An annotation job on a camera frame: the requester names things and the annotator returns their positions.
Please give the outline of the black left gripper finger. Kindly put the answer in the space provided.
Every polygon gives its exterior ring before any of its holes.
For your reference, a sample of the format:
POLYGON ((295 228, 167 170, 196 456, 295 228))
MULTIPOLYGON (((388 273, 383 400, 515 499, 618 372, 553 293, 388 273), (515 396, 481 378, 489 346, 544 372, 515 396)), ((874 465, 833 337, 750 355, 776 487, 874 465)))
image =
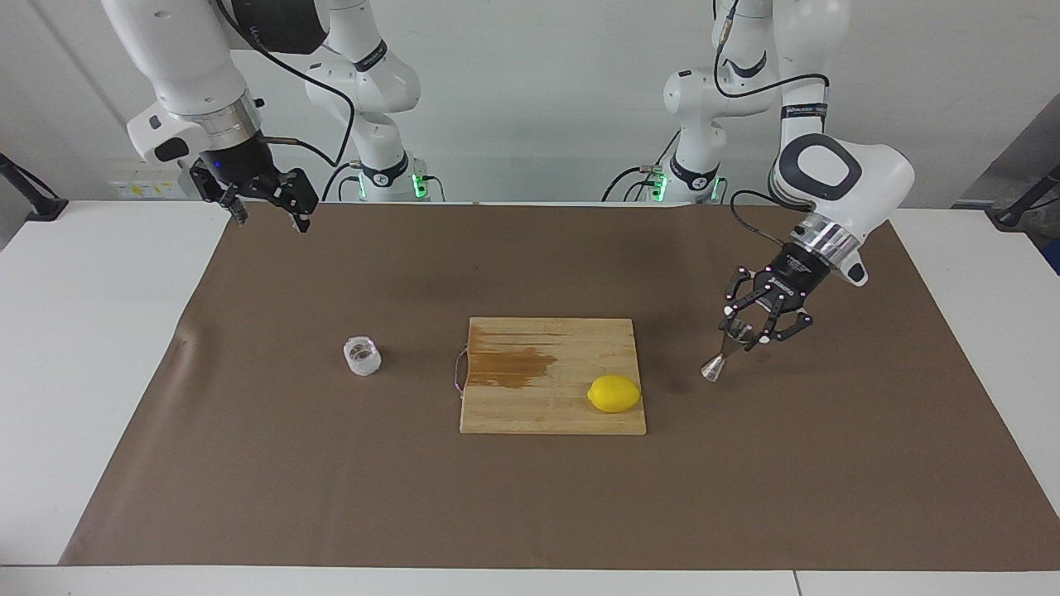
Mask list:
POLYGON ((754 339, 776 339, 777 331, 777 290, 773 279, 775 267, 752 271, 747 267, 738 267, 730 280, 730 286, 725 291, 724 318, 720 328, 734 339, 745 334, 738 330, 737 316, 739 312, 752 305, 766 310, 766 318, 760 329, 752 327, 754 339))
POLYGON ((766 296, 756 303, 766 310, 756 344, 784 341, 813 325, 813 317, 803 308, 805 296, 766 296))

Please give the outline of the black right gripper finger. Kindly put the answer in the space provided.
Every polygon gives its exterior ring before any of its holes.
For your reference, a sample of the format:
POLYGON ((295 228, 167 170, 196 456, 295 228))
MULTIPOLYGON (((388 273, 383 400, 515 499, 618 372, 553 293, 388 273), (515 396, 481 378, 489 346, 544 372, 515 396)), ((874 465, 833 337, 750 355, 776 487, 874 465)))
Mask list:
POLYGON ((300 166, 277 177, 276 206, 292 215, 292 225, 298 233, 306 233, 310 229, 311 215, 319 200, 307 174, 300 166))
POLYGON ((248 220, 248 212, 238 197, 236 186, 222 186, 208 166, 204 165, 190 166, 190 179, 205 203, 220 206, 236 225, 242 226, 248 220))

